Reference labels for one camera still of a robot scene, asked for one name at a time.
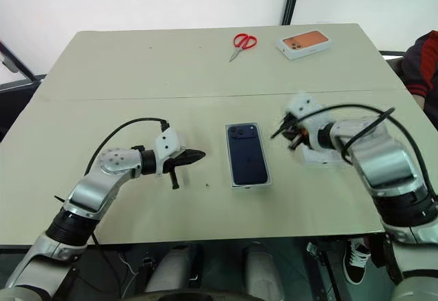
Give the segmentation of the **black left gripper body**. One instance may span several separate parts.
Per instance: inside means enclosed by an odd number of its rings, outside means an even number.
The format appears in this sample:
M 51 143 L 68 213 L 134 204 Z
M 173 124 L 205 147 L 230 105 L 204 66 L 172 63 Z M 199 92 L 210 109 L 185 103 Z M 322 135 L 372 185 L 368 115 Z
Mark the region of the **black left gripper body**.
M 175 158 L 168 158 L 163 164 L 163 173 L 167 174 L 173 171 L 176 167 L 186 166 L 186 152 L 183 151 L 181 154 L 177 155 Z

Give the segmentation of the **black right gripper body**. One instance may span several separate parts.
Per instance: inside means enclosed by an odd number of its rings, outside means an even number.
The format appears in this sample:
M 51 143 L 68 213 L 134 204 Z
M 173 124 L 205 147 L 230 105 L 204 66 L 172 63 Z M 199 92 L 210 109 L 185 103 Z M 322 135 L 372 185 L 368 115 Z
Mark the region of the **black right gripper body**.
M 283 137 L 288 140 L 290 144 L 309 144 L 308 131 L 297 126 L 287 126 L 283 130 Z

